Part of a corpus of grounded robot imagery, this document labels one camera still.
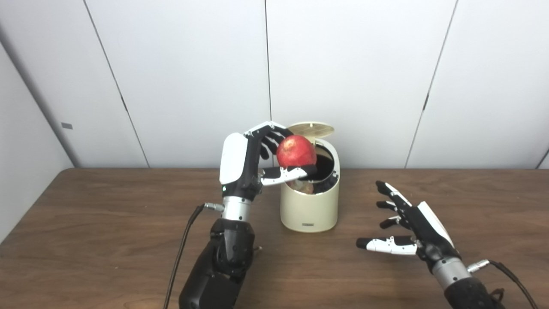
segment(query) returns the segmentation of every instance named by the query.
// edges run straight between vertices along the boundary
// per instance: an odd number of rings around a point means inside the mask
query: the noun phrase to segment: red apple
[[[315,147],[301,135],[290,135],[278,145],[276,158],[283,168],[316,164]]]

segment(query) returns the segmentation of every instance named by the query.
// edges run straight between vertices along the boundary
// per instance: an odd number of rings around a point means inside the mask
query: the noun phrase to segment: open lid
[[[295,135],[302,135],[314,141],[334,133],[334,128],[326,123],[321,122],[299,122],[288,127]]]

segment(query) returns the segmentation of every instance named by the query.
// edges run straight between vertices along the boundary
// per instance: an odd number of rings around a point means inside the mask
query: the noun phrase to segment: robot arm
[[[223,144],[220,183],[223,205],[207,203],[222,212],[210,230],[210,241],[198,257],[179,297],[181,309],[232,309],[254,257],[254,231],[248,223],[250,206],[264,185],[306,177],[315,165],[266,168],[259,158],[276,153],[277,144],[292,135],[285,127],[264,122],[244,134],[230,134]]]
[[[465,267],[448,232],[426,202],[413,206],[398,190],[376,181],[378,191],[391,202],[377,202],[379,208],[397,213],[380,223],[382,229],[400,225],[412,230],[412,236],[390,238],[359,238],[359,248],[398,255],[417,255],[427,263],[444,296],[453,309],[502,309],[503,305],[486,291],[486,287],[471,273],[477,269]]]

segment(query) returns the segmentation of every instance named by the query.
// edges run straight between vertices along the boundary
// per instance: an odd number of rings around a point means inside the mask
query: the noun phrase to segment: small trash can
[[[338,221],[339,157],[332,144],[320,137],[330,135],[334,128],[325,123],[303,122],[288,129],[315,146],[317,173],[281,186],[281,221],[290,230],[299,232],[329,230]]]

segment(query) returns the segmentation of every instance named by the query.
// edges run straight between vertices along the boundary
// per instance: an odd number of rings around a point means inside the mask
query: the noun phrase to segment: black cable
[[[177,267],[179,266],[181,255],[183,254],[183,248],[185,247],[185,242],[187,241],[187,235],[189,234],[191,225],[193,224],[194,220],[198,217],[198,214],[200,214],[202,209],[204,209],[204,204],[197,206],[197,209],[195,209],[193,214],[191,214],[191,217],[187,222],[187,227],[183,232],[183,238],[181,239],[181,243],[179,245],[179,251],[177,252],[177,257],[175,258],[175,264],[173,265],[170,282],[168,283],[168,291],[166,293],[166,300],[164,301],[164,307],[163,307],[164,309],[168,309],[168,304],[170,303],[171,290],[173,289],[173,282],[175,281],[175,274],[177,273]]]
[[[515,276],[510,270],[509,268],[505,267],[505,265],[503,265],[503,263],[500,263],[500,262],[494,262],[494,261],[488,261],[490,262],[490,264],[494,265],[497,269],[501,270],[504,274],[506,274],[511,280],[513,280],[513,282],[515,282],[518,287],[520,288],[520,290],[522,291],[522,293],[524,293],[524,296],[526,296],[526,299],[528,299],[528,301],[530,302],[530,305],[532,306],[533,309],[538,309],[537,305],[536,305],[536,302],[534,301],[534,299],[532,298],[532,296],[530,296],[530,293],[528,293],[527,289],[524,287],[524,285],[522,285],[522,283],[518,280],[517,276]]]

